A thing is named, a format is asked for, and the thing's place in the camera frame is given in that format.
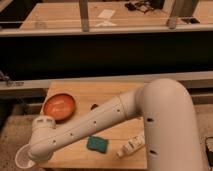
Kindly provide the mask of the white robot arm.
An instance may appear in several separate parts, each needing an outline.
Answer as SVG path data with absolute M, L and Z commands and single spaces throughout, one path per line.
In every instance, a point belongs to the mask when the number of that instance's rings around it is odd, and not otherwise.
M 139 116 L 144 119 L 148 171 L 204 171 L 191 96 L 171 79 L 157 79 L 116 96 L 63 126 L 39 116 L 33 121 L 29 158 L 47 161 L 56 150 Z

